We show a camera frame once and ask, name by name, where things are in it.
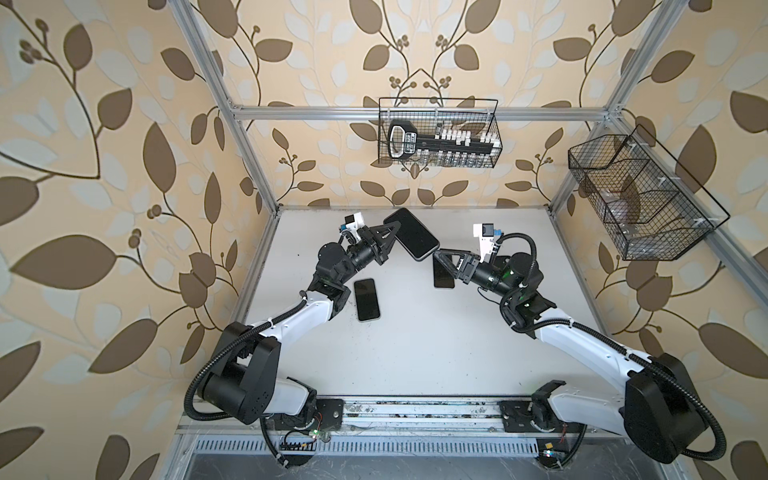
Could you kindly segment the black phone case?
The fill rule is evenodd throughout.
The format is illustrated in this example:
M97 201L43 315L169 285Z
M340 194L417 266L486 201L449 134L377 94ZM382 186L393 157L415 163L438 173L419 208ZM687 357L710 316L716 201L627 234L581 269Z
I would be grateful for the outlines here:
M498 255L493 261L493 266L499 270L507 270L509 268L510 259L511 257L509 255Z

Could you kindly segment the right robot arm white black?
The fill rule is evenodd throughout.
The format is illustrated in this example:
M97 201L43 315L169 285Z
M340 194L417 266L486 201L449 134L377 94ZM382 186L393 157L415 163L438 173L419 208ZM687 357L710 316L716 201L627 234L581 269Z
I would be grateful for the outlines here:
M514 238L525 241L528 252L517 252L497 265L501 246ZM663 464L679 456L705 462L725 456L725 431L680 360L625 346L576 321L539 293L543 274L531 236L502 234L492 240L485 255L438 249L434 257L454 279L497 295L499 313L512 331L568 354L616 391L589 395L564 381L551 381L536 395L557 419L625 435Z

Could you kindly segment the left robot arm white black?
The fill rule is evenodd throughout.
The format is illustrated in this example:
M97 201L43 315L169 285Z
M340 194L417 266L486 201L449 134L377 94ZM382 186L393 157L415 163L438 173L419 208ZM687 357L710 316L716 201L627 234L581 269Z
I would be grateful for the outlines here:
M261 323L225 328L184 395L187 417L235 418L245 425L270 415L312 421L316 390L278 375L281 350L343 310L351 294L346 283L370 263L384 264L400 229L398 221L369 227L357 214L345 220L339 240L319 249L314 274L299 292L298 304Z

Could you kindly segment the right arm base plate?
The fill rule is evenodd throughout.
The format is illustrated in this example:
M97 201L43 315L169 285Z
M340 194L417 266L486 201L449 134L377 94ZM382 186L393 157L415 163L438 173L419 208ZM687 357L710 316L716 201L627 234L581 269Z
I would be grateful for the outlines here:
M566 423L556 417L547 417L536 423L534 408L529 399L507 399L498 403L505 433L558 434L579 433L578 423Z

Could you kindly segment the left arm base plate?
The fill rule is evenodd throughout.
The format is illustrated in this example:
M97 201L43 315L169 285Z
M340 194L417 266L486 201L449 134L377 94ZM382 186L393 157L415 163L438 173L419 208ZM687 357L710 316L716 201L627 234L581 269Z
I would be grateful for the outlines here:
M338 431L343 422L344 406L341 398L311 399L299 414L273 414L267 423L277 431Z

